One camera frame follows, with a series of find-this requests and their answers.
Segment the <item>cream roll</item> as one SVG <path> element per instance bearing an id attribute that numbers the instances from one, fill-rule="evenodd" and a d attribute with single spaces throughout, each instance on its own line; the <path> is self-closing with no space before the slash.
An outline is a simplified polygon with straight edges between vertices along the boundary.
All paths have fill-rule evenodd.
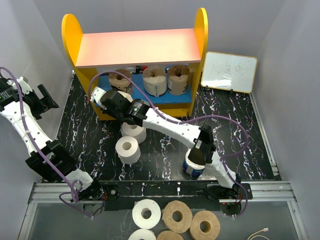
<path id="1" fill-rule="evenodd" d="M 167 91 L 167 77 L 160 66 L 147 67 L 143 73 L 143 86 L 145 91 L 153 97 L 161 97 Z"/>
<path id="2" fill-rule="evenodd" d="M 123 91 L 117 91 L 118 93 L 120 93 L 124 98 L 126 98 L 129 102 L 133 101 L 132 96 L 129 93 L 123 92 Z"/>

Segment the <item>cream roll front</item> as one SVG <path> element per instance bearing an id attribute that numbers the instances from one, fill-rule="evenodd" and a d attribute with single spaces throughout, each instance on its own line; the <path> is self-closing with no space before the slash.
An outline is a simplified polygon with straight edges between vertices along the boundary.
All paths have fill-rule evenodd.
<path id="1" fill-rule="evenodd" d="M 161 97 L 167 91 L 167 77 L 160 66 L 147 67 L 143 73 L 143 86 L 145 91 L 153 97 Z"/>

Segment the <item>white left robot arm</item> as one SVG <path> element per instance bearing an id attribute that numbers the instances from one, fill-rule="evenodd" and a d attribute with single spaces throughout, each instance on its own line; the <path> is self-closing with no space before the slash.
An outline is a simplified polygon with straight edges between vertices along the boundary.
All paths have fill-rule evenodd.
<path id="1" fill-rule="evenodd" d="M 0 79 L 0 114 L 6 118 L 23 140 L 29 157 L 26 164 L 50 183 L 70 182 L 79 200 L 97 200 L 103 187 L 89 173 L 77 167 L 77 160 L 59 143 L 50 139 L 37 121 L 41 114 L 58 108 L 46 88 L 40 84 L 39 98 L 22 76 L 17 80 Z"/>

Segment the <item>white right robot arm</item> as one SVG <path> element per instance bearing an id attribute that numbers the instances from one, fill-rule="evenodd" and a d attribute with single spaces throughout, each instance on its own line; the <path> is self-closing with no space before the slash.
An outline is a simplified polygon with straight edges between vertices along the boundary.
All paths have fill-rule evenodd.
<path id="1" fill-rule="evenodd" d="M 223 164 L 216 146 L 212 128 L 183 123 L 158 109 L 153 109 L 142 99 L 130 99 L 125 92 L 96 87 L 91 101 L 101 107 L 104 114 L 121 121 L 131 129 L 145 128 L 165 134 L 188 148 L 183 169 L 189 175 L 199 175 L 201 169 L 209 169 L 218 185 L 211 196 L 215 199 L 235 199 L 241 192 L 241 178 Z"/>

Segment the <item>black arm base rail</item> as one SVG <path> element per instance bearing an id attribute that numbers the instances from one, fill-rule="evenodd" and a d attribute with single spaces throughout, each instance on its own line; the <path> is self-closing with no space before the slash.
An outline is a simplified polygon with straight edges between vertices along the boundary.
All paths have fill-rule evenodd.
<path id="1" fill-rule="evenodd" d="M 216 180 L 183 181 L 94 181 L 79 194 L 81 201 L 99 201 L 105 211 L 129 210 L 143 199 L 151 199 L 164 208 L 171 201 L 181 201 L 191 209 L 219 211 L 220 201 L 244 203 L 253 198 L 251 186 L 224 188 Z"/>

